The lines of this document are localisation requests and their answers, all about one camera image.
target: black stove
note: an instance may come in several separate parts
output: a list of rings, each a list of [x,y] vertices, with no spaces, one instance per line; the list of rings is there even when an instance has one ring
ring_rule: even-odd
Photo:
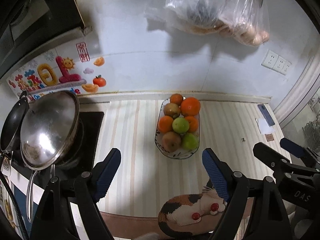
[[[83,171],[91,171],[98,143],[103,112],[80,112],[75,141],[60,163],[56,164],[56,176],[61,180],[76,178]],[[20,150],[14,151],[11,166],[27,179],[32,170],[22,160]],[[50,167],[38,172],[34,183],[45,189],[50,179]]]

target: brown tag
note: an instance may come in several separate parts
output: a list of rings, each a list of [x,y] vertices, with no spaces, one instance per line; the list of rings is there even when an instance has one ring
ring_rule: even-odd
[[[265,134],[265,136],[266,136],[267,142],[271,142],[275,140],[272,134]]]

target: frying pan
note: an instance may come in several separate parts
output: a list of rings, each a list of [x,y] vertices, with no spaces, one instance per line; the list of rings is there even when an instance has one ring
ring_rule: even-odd
[[[33,214],[33,181],[38,171],[57,164],[69,151],[79,124],[79,100],[70,91],[50,93],[32,104],[26,113],[20,135],[23,162],[33,170],[27,188],[28,221]]]
[[[19,148],[20,128],[23,117],[29,110],[27,92],[23,91],[19,101],[13,106],[4,121],[0,137],[0,150],[6,157],[11,158],[11,152]]]

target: tangerine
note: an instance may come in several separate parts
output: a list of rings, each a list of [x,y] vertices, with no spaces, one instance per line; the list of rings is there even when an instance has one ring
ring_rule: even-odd
[[[172,96],[170,96],[170,103],[174,103],[180,106],[182,101],[183,101],[183,96],[180,94],[173,94]]]
[[[163,116],[158,122],[158,130],[161,133],[167,133],[173,131],[172,129],[173,118],[171,116]]]
[[[183,116],[195,116],[200,112],[200,108],[199,100],[193,97],[183,100],[180,106]]]
[[[189,122],[188,132],[195,132],[198,129],[199,122],[195,117],[186,116],[184,119],[186,119]]]

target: cat tail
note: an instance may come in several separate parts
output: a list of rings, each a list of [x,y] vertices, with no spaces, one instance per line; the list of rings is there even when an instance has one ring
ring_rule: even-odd
[[[158,225],[162,232],[164,232],[167,236],[171,236],[173,238],[187,238],[192,237],[191,232],[179,232],[172,230],[167,224],[167,215],[160,211],[158,215]]]

